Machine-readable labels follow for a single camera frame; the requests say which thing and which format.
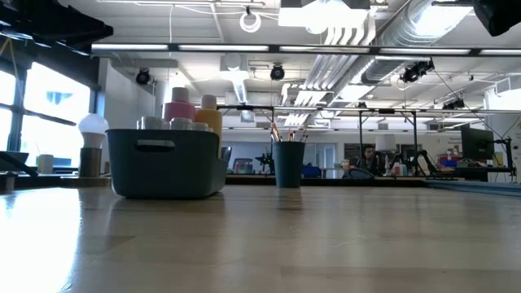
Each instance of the pink bottle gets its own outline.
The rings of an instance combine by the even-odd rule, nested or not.
[[[193,121],[195,107],[188,101],[188,90],[174,87],[172,89],[172,102],[163,105],[163,119],[167,122],[170,122],[172,118],[187,118]]]

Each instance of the bin handle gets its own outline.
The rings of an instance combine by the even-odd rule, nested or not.
[[[170,152],[173,151],[176,144],[169,140],[140,139],[134,145],[137,151],[141,152]]]

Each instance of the yellow bottle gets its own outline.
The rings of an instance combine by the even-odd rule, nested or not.
[[[218,157],[221,158],[222,114],[217,110],[217,98],[205,94],[201,99],[201,109],[195,113],[195,122],[206,123],[219,136]]]

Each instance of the lamp base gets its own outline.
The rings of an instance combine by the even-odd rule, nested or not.
[[[99,177],[101,168],[101,149],[82,147],[80,150],[79,177]]]

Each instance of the gray plastic bin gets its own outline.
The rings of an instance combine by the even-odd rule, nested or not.
[[[219,137],[190,130],[109,129],[112,189],[134,199],[202,199],[222,189]]]

